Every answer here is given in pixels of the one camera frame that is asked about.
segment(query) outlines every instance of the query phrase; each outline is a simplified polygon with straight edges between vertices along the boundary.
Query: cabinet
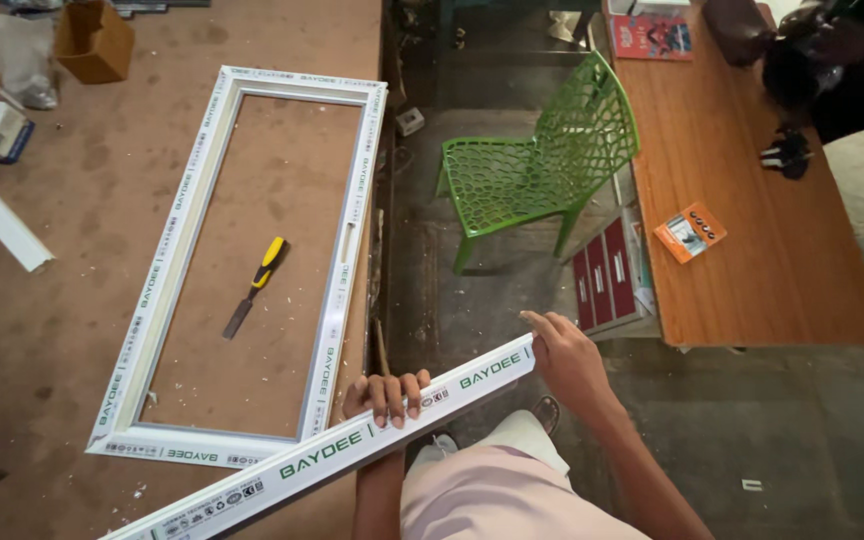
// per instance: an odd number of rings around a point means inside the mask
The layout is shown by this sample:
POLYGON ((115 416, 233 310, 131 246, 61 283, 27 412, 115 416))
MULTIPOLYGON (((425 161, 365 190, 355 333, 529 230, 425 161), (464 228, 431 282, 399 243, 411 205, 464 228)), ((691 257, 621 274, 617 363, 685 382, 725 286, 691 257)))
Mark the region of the cabinet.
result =
POLYGON ((579 328, 590 337, 656 334, 655 316, 636 298, 638 289, 651 288, 641 224, 636 205, 621 207, 572 257, 579 328))

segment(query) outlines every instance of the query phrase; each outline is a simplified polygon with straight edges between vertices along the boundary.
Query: chisel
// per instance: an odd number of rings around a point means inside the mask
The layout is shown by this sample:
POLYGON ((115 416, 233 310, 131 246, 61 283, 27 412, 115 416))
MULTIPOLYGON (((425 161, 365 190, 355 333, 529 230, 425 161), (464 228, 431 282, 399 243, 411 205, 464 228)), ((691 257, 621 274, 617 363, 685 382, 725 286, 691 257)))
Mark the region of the chisel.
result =
POLYGON ((252 309, 252 300, 256 298, 258 291, 262 290, 265 284, 269 282, 269 277, 276 271, 276 268, 279 268, 282 258, 285 257, 285 252, 287 251, 289 251, 289 243, 281 236, 276 236, 275 240, 271 241, 269 251, 265 251, 265 257, 262 258, 262 266, 259 266, 258 271, 255 272, 255 278, 252 279, 251 289, 248 289, 248 296, 246 296, 245 300, 240 301, 239 306, 235 308, 232 318, 225 325, 222 338, 232 339, 235 337, 235 333, 242 326, 242 321, 249 314, 249 310, 252 309))

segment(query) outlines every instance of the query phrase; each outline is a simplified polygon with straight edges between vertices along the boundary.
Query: red drawer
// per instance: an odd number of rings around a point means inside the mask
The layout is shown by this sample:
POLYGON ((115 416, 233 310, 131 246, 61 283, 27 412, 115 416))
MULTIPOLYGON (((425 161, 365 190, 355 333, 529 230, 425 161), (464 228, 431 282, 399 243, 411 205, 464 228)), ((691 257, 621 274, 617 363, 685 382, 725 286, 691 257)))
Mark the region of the red drawer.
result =
POLYGON ((579 328, 585 331, 595 326, 586 250, 579 251, 572 257, 572 273, 575 275, 575 298, 579 302, 579 328))
POLYGON ((588 260, 588 288, 592 291, 592 307, 595 311, 595 325, 602 325, 615 319, 612 312, 612 300, 609 294, 609 268, 606 266, 606 253, 602 245, 602 236, 585 246, 588 260))
POLYGON ((624 317, 636 312, 636 295, 632 290, 632 273, 629 271, 629 254, 622 230, 622 219, 616 219, 606 227, 606 262, 608 281, 611 285, 615 317, 624 317))

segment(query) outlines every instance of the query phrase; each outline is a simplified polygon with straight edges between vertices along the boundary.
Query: book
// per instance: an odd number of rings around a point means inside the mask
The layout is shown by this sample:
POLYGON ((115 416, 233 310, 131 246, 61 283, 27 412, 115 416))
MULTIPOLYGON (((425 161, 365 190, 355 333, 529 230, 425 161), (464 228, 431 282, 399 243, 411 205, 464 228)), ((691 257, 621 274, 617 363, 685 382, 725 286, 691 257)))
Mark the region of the book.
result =
POLYGON ((680 16, 658 13, 612 15, 609 25, 618 58, 692 60, 689 25, 680 16))

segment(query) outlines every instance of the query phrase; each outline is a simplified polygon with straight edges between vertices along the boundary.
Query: brown wooden board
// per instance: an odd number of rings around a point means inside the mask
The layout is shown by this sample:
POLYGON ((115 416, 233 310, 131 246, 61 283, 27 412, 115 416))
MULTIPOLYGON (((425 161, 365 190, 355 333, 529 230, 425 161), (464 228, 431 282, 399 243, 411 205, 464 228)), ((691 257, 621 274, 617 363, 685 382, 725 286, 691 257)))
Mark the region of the brown wooden board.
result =
MULTIPOLYGON (((57 259, 30 274, 0 243, 0 468, 9 472, 0 483, 0 509, 9 508, 6 518, 0 510, 0 538, 97 538, 232 472, 84 450, 219 67, 375 80, 380 14, 375 0, 236 0, 139 15, 127 23, 135 30, 127 80, 82 85, 61 71, 58 107, 29 112, 35 132, 16 164, 0 165, 0 197, 57 259)), ((224 225, 209 223, 203 234, 224 225)), ((243 253, 238 296, 265 246, 257 249, 243 253)), ((363 246, 356 270, 342 392, 362 369, 368 252, 363 246)), ((208 302, 213 317, 228 321, 238 298, 208 302)), ((303 308, 314 317, 320 305, 303 308)), ((236 537, 348 537, 353 505, 351 476, 236 537)))
POLYGON ((759 71, 726 64, 698 6, 686 20, 692 61, 615 62, 641 138, 632 165, 663 339, 864 344, 864 259, 815 130, 804 178, 764 170, 779 118, 759 71), (679 264, 651 231, 696 202, 728 238, 679 264))
POLYGON ((295 436, 361 111, 244 98, 142 421, 295 436), (289 251, 222 338, 276 236, 289 251))

